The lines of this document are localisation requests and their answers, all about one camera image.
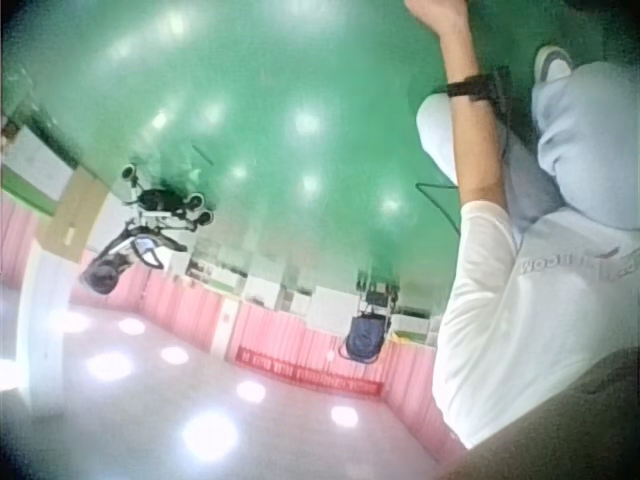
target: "green wall trim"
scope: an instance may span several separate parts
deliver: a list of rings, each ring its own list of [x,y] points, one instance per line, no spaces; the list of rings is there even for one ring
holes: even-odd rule
[[[2,166],[2,190],[18,203],[41,215],[52,217],[57,202],[27,182],[6,165]]]

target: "wrist strap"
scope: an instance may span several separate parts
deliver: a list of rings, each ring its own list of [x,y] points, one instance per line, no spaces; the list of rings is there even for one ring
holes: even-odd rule
[[[453,97],[470,97],[474,102],[480,100],[495,101],[498,97],[493,75],[475,75],[463,82],[447,85],[447,95]]]

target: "red banner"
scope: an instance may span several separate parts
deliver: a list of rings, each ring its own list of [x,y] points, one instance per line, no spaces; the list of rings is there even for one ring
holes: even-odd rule
[[[349,378],[294,365],[244,347],[238,348],[236,362],[297,385],[371,397],[379,397],[382,392],[382,382]]]

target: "sneaker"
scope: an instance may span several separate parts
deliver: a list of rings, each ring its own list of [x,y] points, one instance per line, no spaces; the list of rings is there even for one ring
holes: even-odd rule
[[[573,70],[569,54],[560,47],[542,47],[536,55],[534,76],[536,83],[553,82],[568,77]]]

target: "man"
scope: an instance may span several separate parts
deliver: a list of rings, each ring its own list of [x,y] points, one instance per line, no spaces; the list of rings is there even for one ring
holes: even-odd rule
[[[439,36],[449,83],[481,73],[465,0],[406,4]],[[418,113],[462,205],[433,395],[469,448],[640,343],[638,72],[574,69],[546,47],[534,74],[537,162],[513,135],[503,162],[487,101],[440,95]]]

